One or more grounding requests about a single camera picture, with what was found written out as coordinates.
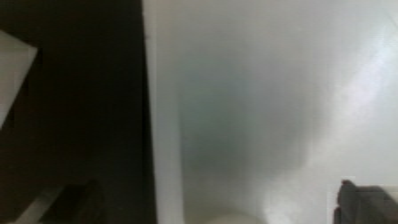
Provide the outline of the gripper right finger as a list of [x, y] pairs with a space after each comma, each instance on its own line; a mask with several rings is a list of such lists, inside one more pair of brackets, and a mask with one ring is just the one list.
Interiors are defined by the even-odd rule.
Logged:
[[342, 182], [333, 224], [398, 224], [398, 186]]

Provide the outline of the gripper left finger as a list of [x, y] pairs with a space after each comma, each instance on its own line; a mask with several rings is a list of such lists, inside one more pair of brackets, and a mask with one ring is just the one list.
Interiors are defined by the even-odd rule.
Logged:
[[106, 224], [106, 196], [97, 181], [49, 188], [11, 224]]

